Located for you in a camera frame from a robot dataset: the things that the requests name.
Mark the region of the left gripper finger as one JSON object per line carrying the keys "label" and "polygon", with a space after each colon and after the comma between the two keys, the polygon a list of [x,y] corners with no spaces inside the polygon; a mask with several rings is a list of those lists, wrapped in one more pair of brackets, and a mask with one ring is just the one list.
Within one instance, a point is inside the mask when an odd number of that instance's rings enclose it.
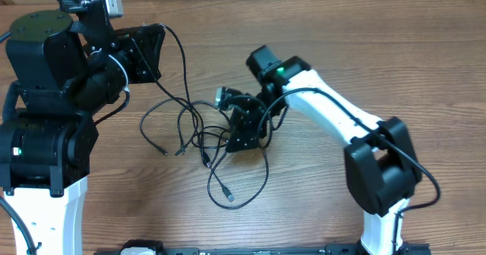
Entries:
{"label": "left gripper finger", "polygon": [[138,57],[136,59],[135,83],[155,83],[161,77],[159,59],[162,47],[161,38],[135,40]]}
{"label": "left gripper finger", "polygon": [[165,38],[165,30],[161,24],[152,24],[139,27],[129,27],[125,40],[125,51],[135,51],[137,46],[143,54],[159,54]]}

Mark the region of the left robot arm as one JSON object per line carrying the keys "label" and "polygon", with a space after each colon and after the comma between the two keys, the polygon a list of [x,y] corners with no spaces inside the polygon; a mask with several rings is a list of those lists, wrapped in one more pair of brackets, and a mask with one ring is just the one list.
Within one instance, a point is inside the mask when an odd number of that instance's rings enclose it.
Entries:
{"label": "left robot arm", "polygon": [[4,35],[16,80],[1,123],[1,205],[19,254],[82,253],[99,110],[159,79],[161,24],[114,29],[120,0],[58,0]]}

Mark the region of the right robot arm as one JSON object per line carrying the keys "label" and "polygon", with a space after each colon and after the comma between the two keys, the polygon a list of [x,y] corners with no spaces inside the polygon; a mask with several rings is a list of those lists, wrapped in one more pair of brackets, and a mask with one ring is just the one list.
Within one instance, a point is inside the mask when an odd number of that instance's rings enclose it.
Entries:
{"label": "right robot arm", "polygon": [[262,149],[261,141],[270,140],[276,130],[273,117],[289,109],[299,111],[343,150],[347,188],[364,211],[358,253],[409,253],[401,237],[402,215],[421,172],[406,125],[356,107],[298,56],[282,61],[261,46],[246,65],[261,87],[256,96],[228,87],[220,87],[215,95],[219,110],[232,111],[227,152]]}

